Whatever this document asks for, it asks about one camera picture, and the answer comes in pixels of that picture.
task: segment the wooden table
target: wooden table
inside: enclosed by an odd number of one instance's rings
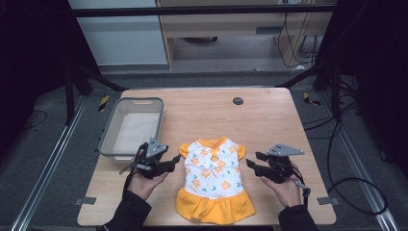
[[[274,192],[267,188],[246,166],[245,158],[266,166],[255,157],[256,151],[266,152],[278,142],[305,152],[292,156],[312,189],[309,211],[317,224],[332,224],[336,220],[332,205],[319,205],[318,197],[327,196],[311,147],[287,89],[236,88],[236,89],[165,89],[127,90],[122,97],[160,97],[165,102],[164,121],[160,141],[169,146],[162,161],[178,154],[182,142],[198,138],[216,139],[224,135],[246,146],[246,156],[240,161],[243,186],[255,206],[256,215],[236,225],[275,225],[283,209]],[[240,97],[243,104],[235,105]],[[78,222],[84,226],[101,225],[109,221],[119,204],[126,174],[119,175],[123,166],[112,164],[100,156],[87,192],[96,197],[93,205],[83,204]],[[175,211],[176,194],[184,186],[184,159],[177,164],[163,184],[147,200],[153,207],[146,226],[199,225],[179,216]]]

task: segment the white cabinet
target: white cabinet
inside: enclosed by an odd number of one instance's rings
[[[154,0],[69,0],[72,9],[156,7]],[[79,25],[101,70],[167,66],[158,16],[78,17]]]

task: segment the small dress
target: small dress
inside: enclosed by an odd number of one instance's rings
[[[232,224],[254,215],[239,168],[245,150],[224,136],[181,144],[186,184],[177,193],[177,213],[193,222],[215,224]]]

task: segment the wire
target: wire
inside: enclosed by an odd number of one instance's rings
[[[346,177],[346,178],[344,178],[344,179],[342,179],[342,180],[339,180],[339,181],[336,182],[336,183],[335,183],[334,180],[333,180],[333,177],[332,177],[332,174],[331,174],[331,169],[330,169],[330,153],[331,153],[331,147],[332,147],[332,144],[333,144],[333,140],[334,140],[334,137],[336,136],[336,131],[338,130],[339,125],[342,125],[342,123],[341,123],[340,121],[338,121],[338,122],[336,123],[336,125],[335,125],[335,128],[334,128],[334,130],[333,130],[332,136],[331,136],[331,138],[330,138],[329,147],[328,147],[328,150],[327,150],[327,159],[326,159],[327,172],[328,172],[328,176],[329,176],[330,183],[332,184],[332,186],[327,190],[327,192],[330,193],[332,190],[336,191],[336,193],[337,193],[348,205],[350,205],[352,208],[354,208],[354,209],[357,210],[358,212],[361,212],[361,213],[363,213],[363,214],[370,215],[370,216],[380,215],[380,214],[384,213],[384,212],[388,209],[388,201],[387,201],[387,197],[383,194],[383,192],[381,192],[381,191],[378,189],[378,187],[376,187],[374,184],[372,184],[372,182],[370,182],[370,181],[368,181],[368,180],[365,180],[365,179],[362,179],[362,178],[358,178],[358,177]],[[381,197],[382,197],[382,199],[383,199],[383,201],[384,201],[384,207],[383,207],[380,211],[378,211],[378,212],[372,212],[372,211],[365,211],[365,210],[359,208],[358,206],[356,206],[355,204],[351,203],[351,202],[337,189],[337,187],[338,187],[339,185],[341,185],[342,183],[347,182],[347,181],[362,181],[362,182],[364,182],[364,183],[366,183],[366,184],[369,184],[369,185],[371,185],[372,187],[374,187],[374,188],[381,194]]]
[[[34,124],[32,126],[28,126],[28,127],[23,127],[24,130],[35,128],[35,127],[39,126],[40,124],[42,124],[45,121],[45,119],[47,119],[47,113],[45,111],[34,110],[33,113],[43,113],[44,118],[42,119],[42,121],[38,122],[37,124]]]
[[[287,19],[288,19],[288,13],[285,13],[285,19],[284,19],[284,21],[283,21],[282,30],[281,30],[281,32],[280,32],[280,34],[279,34],[279,36],[278,36],[278,50],[279,50],[279,52],[280,52],[280,54],[281,54],[281,57],[282,57],[282,59],[283,59],[283,53],[282,53],[282,50],[280,49],[280,38],[281,38],[281,35],[282,35],[282,33],[283,33],[284,29],[285,29],[285,30],[286,30],[286,34],[287,34],[287,36],[288,36],[289,45],[291,46],[292,55],[293,55],[294,59],[297,60],[298,64],[296,64],[296,65],[287,65],[287,64],[285,63],[285,61],[283,62],[283,64],[285,65],[285,67],[296,67],[296,66],[298,66],[299,64],[307,64],[308,62],[302,62],[302,61],[298,60],[297,57],[296,57],[296,55],[295,55],[295,53],[294,53],[294,49],[293,49],[291,37],[289,36],[289,31],[288,31],[288,26],[287,26],[287,25],[288,25],[288,24],[287,24]]]

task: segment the metal bracket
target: metal bracket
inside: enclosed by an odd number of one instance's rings
[[[268,149],[267,154],[273,156],[292,156],[292,155],[303,155],[305,152],[296,148],[292,148],[283,143],[277,143],[272,148]]]
[[[84,198],[76,198],[74,201],[74,205],[83,205],[83,204],[95,204],[96,197],[84,197]]]
[[[325,205],[325,204],[339,205],[340,200],[339,198],[331,198],[329,196],[318,197],[318,203],[319,205]]]

